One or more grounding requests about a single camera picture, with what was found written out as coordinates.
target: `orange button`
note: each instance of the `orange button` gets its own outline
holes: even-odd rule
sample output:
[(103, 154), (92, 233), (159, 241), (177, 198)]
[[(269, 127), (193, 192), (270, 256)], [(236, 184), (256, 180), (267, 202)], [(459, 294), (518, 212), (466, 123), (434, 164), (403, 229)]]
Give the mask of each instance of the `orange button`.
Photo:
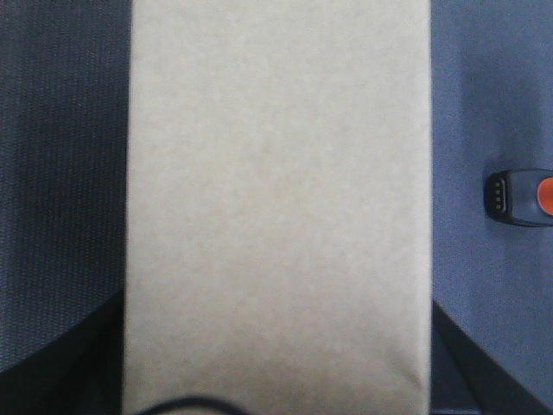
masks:
[(539, 183), (537, 202), (546, 214), (553, 216), (553, 177), (548, 177)]

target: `dark blue fabric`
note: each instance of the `dark blue fabric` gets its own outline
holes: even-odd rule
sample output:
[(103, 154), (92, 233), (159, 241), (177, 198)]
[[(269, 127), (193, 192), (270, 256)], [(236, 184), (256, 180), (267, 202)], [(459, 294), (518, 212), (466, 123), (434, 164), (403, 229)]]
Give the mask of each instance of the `dark blue fabric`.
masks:
[(130, 2), (0, 2), (0, 372), (124, 284)]
[(553, 228), (489, 220), (485, 177), (553, 169), (553, 3), (432, 3), (434, 296), (553, 408)]

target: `black wire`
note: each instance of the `black wire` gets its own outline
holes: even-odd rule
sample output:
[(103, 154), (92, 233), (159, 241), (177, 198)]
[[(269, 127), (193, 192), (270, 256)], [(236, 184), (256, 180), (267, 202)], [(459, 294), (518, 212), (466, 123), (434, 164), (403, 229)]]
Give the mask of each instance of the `black wire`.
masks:
[(230, 402), (207, 396), (188, 396), (186, 398), (170, 400), (168, 402), (152, 406), (150, 409), (139, 412), (136, 415), (158, 415), (160, 413), (167, 413), (182, 409), (208, 409), (222, 415), (251, 415)]

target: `beige paper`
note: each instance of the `beige paper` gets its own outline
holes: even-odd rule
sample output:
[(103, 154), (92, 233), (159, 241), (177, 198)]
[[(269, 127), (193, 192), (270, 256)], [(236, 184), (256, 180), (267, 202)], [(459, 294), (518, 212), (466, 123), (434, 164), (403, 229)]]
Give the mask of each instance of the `beige paper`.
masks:
[(428, 7), (135, 0), (125, 413), (428, 413)]

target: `blue fabric surface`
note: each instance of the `blue fabric surface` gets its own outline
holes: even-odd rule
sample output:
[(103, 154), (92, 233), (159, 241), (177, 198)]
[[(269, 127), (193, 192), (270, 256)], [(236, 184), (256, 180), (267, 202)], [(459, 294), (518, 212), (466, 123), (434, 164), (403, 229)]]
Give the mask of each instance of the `blue fabric surface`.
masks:
[(553, 408), (553, 228), (489, 220), (483, 181), (553, 169), (553, 2), (434, 1), (436, 301)]
[(130, 2), (0, 2), (0, 372), (124, 285)]

